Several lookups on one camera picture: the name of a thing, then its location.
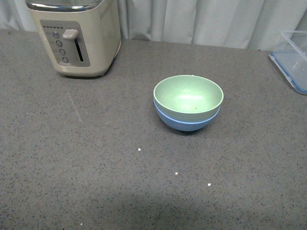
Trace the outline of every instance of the bowl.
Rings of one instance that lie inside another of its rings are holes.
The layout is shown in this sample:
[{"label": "bowl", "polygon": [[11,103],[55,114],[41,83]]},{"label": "bowl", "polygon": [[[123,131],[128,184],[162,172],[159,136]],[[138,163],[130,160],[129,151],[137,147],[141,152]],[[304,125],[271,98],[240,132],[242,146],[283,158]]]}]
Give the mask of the bowl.
[{"label": "bowl", "polygon": [[175,119],[172,119],[171,117],[165,115],[157,106],[157,103],[155,101],[155,99],[153,100],[153,103],[155,105],[155,108],[158,112],[159,117],[161,118],[161,120],[166,123],[168,126],[180,130],[180,131],[195,131],[201,128],[204,128],[206,125],[208,125],[215,117],[216,115],[219,113],[220,108],[218,108],[218,110],[215,112],[215,114],[210,117],[207,120],[204,121],[200,121],[200,122],[183,122],[183,121],[177,121]]},{"label": "bowl", "polygon": [[168,117],[182,122],[211,118],[224,98],[215,82],[194,75],[179,75],[159,82],[153,90],[157,107]]}]

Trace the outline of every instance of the cream toaster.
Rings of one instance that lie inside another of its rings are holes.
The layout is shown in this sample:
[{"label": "cream toaster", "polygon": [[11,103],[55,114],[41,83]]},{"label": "cream toaster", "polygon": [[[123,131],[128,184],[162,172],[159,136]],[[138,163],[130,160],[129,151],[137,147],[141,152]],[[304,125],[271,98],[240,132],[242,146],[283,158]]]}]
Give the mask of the cream toaster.
[{"label": "cream toaster", "polygon": [[62,75],[104,75],[117,55],[117,0],[25,0],[53,67]]}]

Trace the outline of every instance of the white curtain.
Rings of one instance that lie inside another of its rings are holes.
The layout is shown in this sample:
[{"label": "white curtain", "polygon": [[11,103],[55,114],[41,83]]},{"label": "white curtain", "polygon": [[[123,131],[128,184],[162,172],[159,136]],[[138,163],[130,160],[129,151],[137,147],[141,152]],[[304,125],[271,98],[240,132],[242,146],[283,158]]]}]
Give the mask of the white curtain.
[{"label": "white curtain", "polygon": [[[273,50],[280,31],[307,30],[307,0],[117,1],[129,39]],[[0,28],[35,31],[24,0],[0,0]]]}]

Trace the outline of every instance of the countertop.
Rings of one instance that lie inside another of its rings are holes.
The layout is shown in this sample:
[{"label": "countertop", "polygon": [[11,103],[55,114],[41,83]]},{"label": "countertop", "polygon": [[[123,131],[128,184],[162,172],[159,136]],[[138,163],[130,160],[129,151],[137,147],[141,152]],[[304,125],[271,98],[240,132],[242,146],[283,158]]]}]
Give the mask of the countertop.
[{"label": "countertop", "polygon": [[[307,229],[307,95],[267,51],[123,40],[100,78],[53,69],[37,33],[0,30],[1,229]],[[155,85],[224,91],[195,132]]]}]

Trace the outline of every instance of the scratch on countertop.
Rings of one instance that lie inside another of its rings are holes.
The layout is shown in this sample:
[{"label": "scratch on countertop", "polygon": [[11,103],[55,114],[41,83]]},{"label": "scratch on countertop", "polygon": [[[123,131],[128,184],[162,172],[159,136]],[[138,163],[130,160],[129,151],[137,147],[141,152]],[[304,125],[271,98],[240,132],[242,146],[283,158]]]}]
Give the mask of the scratch on countertop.
[{"label": "scratch on countertop", "polygon": [[69,94],[69,92],[68,92],[67,94],[68,94],[68,96],[69,96],[69,98],[70,98],[70,100],[71,100],[71,103],[72,103],[73,108],[74,108],[75,111],[76,111],[76,114],[78,115],[79,121],[80,121],[80,122],[83,122],[82,119],[81,119],[81,117],[79,116],[79,113],[78,113],[78,111],[77,111],[77,109],[76,109],[76,107],[75,107],[73,101],[72,101],[71,95]]}]

